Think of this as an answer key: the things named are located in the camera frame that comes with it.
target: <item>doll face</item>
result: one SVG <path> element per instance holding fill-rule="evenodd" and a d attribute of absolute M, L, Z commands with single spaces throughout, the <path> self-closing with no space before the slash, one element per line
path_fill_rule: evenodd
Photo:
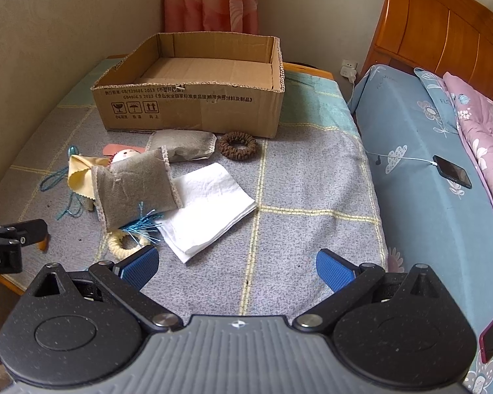
<path fill-rule="evenodd" d="M 113 156 L 113 160 L 111 162 L 117 163 L 117 161 L 122 161 L 139 154 L 140 152 L 135 150 L 122 150 Z"/>

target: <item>blue gripper pad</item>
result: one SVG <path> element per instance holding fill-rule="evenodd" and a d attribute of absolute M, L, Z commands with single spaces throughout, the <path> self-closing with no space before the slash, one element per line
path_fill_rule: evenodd
<path fill-rule="evenodd" d="M 159 252 L 155 246 L 145 246 L 113 266 L 113 272 L 138 291 L 159 269 Z"/>
<path fill-rule="evenodd" d="M 321 249 L 316 255 L 316 272 L 336 293 L 354 280 L 360 269 L 334 252 Z"/>

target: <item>brown scrunchie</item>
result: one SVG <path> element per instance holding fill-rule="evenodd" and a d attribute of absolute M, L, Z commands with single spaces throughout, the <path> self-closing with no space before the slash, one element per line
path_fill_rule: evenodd
<path fill-rule="evenodd" d="M 246 148 L 240 149 L 233 145 L 231 142 L 239 142 L 246 146 Z M 223 135 L 217 144 L 217 147 L 221 154 L 230 160 L 247 160 L 253 157 L 257 151 L 258 145 L 255 139 L 242 132 L 230 132 Z"/>

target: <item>ribbed gray surface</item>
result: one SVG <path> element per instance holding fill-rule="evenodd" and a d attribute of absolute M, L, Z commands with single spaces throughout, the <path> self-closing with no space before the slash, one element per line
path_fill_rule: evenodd
<path fill-rule="evenodd" d="M 154 335 L 132 365 L 105 382 L 54 391 L 19 383 L 5 391 L 6 394 L 49 392 L 400 394 L 359 379 L 335 359 L 324 338 L 300 334 L 281 317 L 193 317 L 183 330 Z M 432 392 L 464 394 L 467 391 L 455 385 Z"/>

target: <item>wooden headboard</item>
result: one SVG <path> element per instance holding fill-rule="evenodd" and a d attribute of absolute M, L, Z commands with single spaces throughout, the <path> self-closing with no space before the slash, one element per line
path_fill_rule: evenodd
<path fill-rule="evenodd" d="M 362 74 L 376 63 L 449 71 L 493 100 L 493 13 L 475 0 L 385 0 Z"/>

